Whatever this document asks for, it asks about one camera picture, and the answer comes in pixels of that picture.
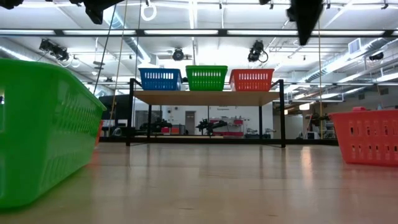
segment blue basket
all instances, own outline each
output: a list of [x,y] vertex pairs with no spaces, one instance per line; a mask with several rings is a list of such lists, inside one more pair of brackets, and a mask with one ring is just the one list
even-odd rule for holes
[[174,68],[138,68],[144,90],[181,90],[181,71]]

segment red basket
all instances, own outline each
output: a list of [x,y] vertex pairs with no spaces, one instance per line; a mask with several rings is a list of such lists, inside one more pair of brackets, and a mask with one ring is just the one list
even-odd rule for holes
[[354,108],[330,118],[345,162],[398,166],[398,110]]
[[274,69],[234,69],[229,79],[232,91],[269,91]]

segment wooden floor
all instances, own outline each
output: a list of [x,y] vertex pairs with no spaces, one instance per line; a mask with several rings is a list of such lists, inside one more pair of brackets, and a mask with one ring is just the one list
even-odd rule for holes
[[338,147],[100,144],[90,165],[0,223],[397,223],[398,169]]

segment green basket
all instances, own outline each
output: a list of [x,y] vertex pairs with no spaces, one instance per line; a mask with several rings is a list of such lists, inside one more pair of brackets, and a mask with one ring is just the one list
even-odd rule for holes
[[186,70],[191,91],[223,91],[227,66],[187,65]]
[[0,68],[0,208],[9,208],[89,163],[106,108],[64,68],[5,59]]

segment plastic basket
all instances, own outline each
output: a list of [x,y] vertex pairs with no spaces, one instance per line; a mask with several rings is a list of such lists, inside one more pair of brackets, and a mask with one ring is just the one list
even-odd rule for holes
[[227,66],[186,66],[191,91],[223,91]]
[[234,69],[229,84],[232,91],[269,91],[274,69]]
[[181,90],[181,71],[172,68],[138,68],[144,90]]
[[9,208],[89,163],[106,108],[64,68],[5,59],[0,68],[0,208]]
[[398,166],[398,110],[354,108],[330,118],[345,162]]

